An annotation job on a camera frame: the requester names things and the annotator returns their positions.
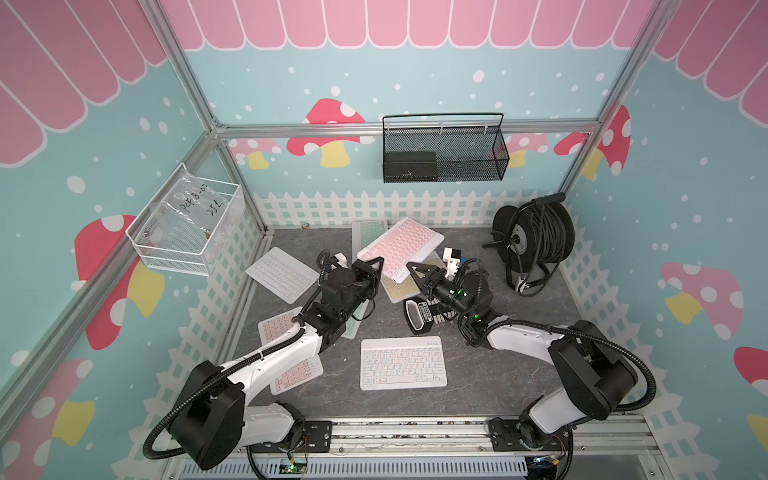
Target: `black cable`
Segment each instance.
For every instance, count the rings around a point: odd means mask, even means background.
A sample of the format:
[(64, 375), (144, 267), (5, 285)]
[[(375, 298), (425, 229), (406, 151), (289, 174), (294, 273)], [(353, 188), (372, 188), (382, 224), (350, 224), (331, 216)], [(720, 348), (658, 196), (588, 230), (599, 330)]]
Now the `black cable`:
[(470, 343), (472, 346), (479, 346), (480, 343), (482, 343), (483, 340), (485, 340), (488, 335), (494, 331), (495, 329), (499, 328), (500, 326), (504, 325), (523, 325), (523, 326), (530, 326), (536, 329), (542, 329), (549, 333), (557, 333), (559, 335), (566, 335), (566, 336), (574, 336), (576, 338), (582, 339), (582, 340), (588, 340), (590, 342), (599, 343), (603, 346), (608, 347), (609, 349), (616, 350), (619, 352), (624, 358), (629, 360), (630, 362), (634, 363), (634, 365), (640, 370), (640, 372), (643, 374), (643, 377), (645, 378), (646, 382), (646, 391), (645, 394), (642, 396), (642, 398), (632, 402), (632, 403), (621, 403), (616, 406), (614, 409), (615, 412), (630, 412), (632, 410), (641, 409), (645, 406), (647, 406), (651, 400), (654, 399), (656, 396), (656, 379), (654, 378), (654, 374), (651, 372), (651, 370), (645, 365), (645, 362), (632, 353), (630, 350), (625, 349), (623, 346), (618, 345), (616, 343), (611, 342), (608, 339), (604, 339), (599, 336), (590, 335), (589, 333), (579, 332), (578, 330), (571, 330), (571, 329), (564, 329), (559, 326), (551, 326), (551, 325), (542, 325), (541, 323), (536, 322), (529, 322), (527, 320), (514, 320), (514, 319), (506, 319), (502, 320), (501, 322), (494, 323), (490, 327), (488, 327), (479, 337), (478, 340)]
[(248, 445), (245, 448), (245, 452), (246, 452), (246, 455), (248, 456), (248, 464), (250, 465), (250, 470), (253, 472), (256, 478), (258, 478), (259, 480), (269, 480), (261, 472), (259, 472), (258, 467), (256, 467), (256, 461), (253, 460), (253, 453), (250, 451), (250, 445)]

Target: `gray table surface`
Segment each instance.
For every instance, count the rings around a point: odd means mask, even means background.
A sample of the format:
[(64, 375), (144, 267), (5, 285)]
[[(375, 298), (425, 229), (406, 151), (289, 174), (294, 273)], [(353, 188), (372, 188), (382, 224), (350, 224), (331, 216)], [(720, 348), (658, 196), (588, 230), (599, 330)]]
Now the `gray table surface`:
[[(490, 241), (487, 228), (436, 229), (445, 236), (443, 247), (459, 248), (464, 257), (480, 257), (489, 273), (494, 293), (493, 307), (517, 319), (551, 325), (572, 325), (578, 320), (565, 281), (556, 273), (545, 291), (533, 298), (516, 296), (506, 285), (504, 269), (493, 249), (480, 245)], [(352, 258), (349, 229), (277, 230), (272, 247), (279, 247), (315, 270), (317, 254), (328, 249)], [(290, 306), (259, 285), (237, 344), (237, 355), (258, 346), (258, 322), (301, 306), (308, 290)], [(379, 289), (376, 310), (364, 320), (354, 339), (340, 338), (325, 350), (322, 376), (275, 397), (264, 389), (251, 405), (288, 402), (308, 417), (384, 415), (517, 415), (533, 399), (560, 386), (554, 367), (521, 353), (466, 346), (454, 323), (436, 324), (429, 335), (442, 340), (448, 385), (431, 389), (364, 391), (360, 389), (360, 341), (363, 339), (412, 336), (402, 313)]]

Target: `wallpaper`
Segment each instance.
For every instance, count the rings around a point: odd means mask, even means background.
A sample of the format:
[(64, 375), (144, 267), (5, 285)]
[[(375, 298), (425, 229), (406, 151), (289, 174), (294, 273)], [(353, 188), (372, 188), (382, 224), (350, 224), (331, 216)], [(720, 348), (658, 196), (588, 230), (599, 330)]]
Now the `wallpaper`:
[[(768, 130), (748, 114), (758, 112), (747, 106), (756, 81), (736, 101), (710, 88), (714, 66), (702, 78), (681, 65), (711, 63), (711, 50), (700, 45), (716, 40), (719, 25), (731, 36), (734, 16), (740, 28), (752, 28), (766, 3), (739, 10), (739, 2), (730, 2), (732, 9), (711, 2), (722, 24), (707, 20), (707, 3), (680, 8), (657, 52), (672, 37), (699, 46), (678, 46), (674, 62), (648, 63), (617, 116), (622, 121), (603, 137), (594, 168), (569, 195), (578, 238), (563, 272), (584, 318), (654, 366), (659, 396), (644, 413), (677, 478), (764, 480), (768, 302), (760, 252)], [(703, 5), (697, 29), (710, 34), (674, 31), (695, 5)], [(752, 29), (750, 38), (740, 58), (763, 49), (765, 29)], [(715, 55), (714, 65), (727, 54), (728, 48)], [(632, 141), (615, 174), (601, 151), (614, 147), (625, 128)]]
[(593, 118), (652, 0), (164, 2), (217, 119), (300, 123), (322, 98), (384, 114)]

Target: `keyboard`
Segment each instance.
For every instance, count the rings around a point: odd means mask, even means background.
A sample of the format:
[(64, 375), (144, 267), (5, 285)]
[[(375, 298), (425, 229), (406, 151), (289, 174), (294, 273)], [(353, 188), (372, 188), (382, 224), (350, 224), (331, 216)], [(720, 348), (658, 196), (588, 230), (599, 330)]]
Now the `keyboard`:
[(295, 303), (320, 274), (277, 247), (273, 247), (245, 271), (286, 303)]
[(381, 237), (388, 228), (386, 220), (352, 222), (352, 262), (357, 260), (357, 252)]
[(381, 237), (357, 253), (361, 260), (384, 258), (382, 273), (402, 283), (409, 278), (408, 262), (422, 262), (444, 237), (408, 217), (395, 223)]
[(360, 388), (425, 389), (448, 385), (438, 336), (367, 339), (360, 343)]
[[(302, 307), (298, 306), (293, 310), (289, 310), (259, 322), (261, 344), (266, 345), (278, 336), (287, 332), (293, 325), (293, 317), (299, 314), (301, 308)], [(299, 386), (302, 383), (309, 382), (311, 379), (321, 376), (322, 374), (323, 364), (320, 362), (320, 356), (315, 355), (311, 359), (297, 363), (279, 378), (273, 380), (270, 383), (270, 390), (272, 390), (272, 395), (278, 395), (295, 386)]]

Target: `red mushroom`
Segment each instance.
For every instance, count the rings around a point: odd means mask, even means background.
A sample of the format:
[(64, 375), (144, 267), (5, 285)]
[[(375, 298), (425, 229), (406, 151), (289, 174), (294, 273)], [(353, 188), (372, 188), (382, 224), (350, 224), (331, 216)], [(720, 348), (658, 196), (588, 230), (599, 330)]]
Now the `red mushroom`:
[(245, 159), (249, 160), (248, 166), (253, 170), (263, 170), (270, 167), (262, 152), (279, 154), (283, 151), (272, 138), (240, 138), (229, 141), (229, 147), (238, 165), (245, 165)]
[(58, 367), (2, 446), (7, 480), (40, 478), (48, 463), (51, 439), (64, 440), (71, 447), (80, 442), (94, 418), (96, 404), (67, 399), (92, 368), (91, 360), (68, 360)]
[[(618, 175), (624, 169), (629, 155), (631, 142), (631, 120), (629, 110), (623, 105), (619, 107), (616, 117), (603, 134), (603, 138), (592, 155), (590, 155), (581, 174), (584, 178), (594, 181), (598, 175), (598, 165), (605, 158), (613, 175)], [(554, 152), (558, 155), (570, 155), (578, 152), (584, 142), (585, 134), (573, 133), (555, 145)]]
[[(362, 124), (366, 121), (354, 108), (332, 98), (319, 100), (307, 114), (305, 124)], [(311, 154), (318, 148), (323, 151), (320, 165), (325, 168), (341, 168), (349, 165), (349, 155), (344, 149), (344, 141), (372, 144), (373, 137), (317, 137), (291, 138), (288, 151), (298, 157)]]
[(741, 326), (744, 300), (736, 277), (727, 270), (684, 263), (665, 263), (661, 276), (666, 284), (681, 290), (667, 298), (667, 306), (681, 323), (690, 325), (694, 317), (706, 311), (723, 340), (732, 337)]
[[(79, 289), (91, 277), (120, 240), (134, 217), (115, 215), (88, 224), (74, 239), (75, 261), (80, 280), (72, 283)], [(123, 325), (126, 299), (133, 300), (144, 316), (149, 316), (165, 289), (165, 277), (150, 271), (137, 258), (107, 297), (85, 329), (88, 344), (94, 350), (105, 349), (117, 339)]]
[(507, 168), (518, 168), (525, 165), (525, 152), (535, 151), (543, 154), (549, 150), (549, 139), (545, 134), (511, 134), (506, 140), (509, 152)]
[(751, 386), (768, 396), (768, 352), (742, 346), (733, 354), (733, 363)]

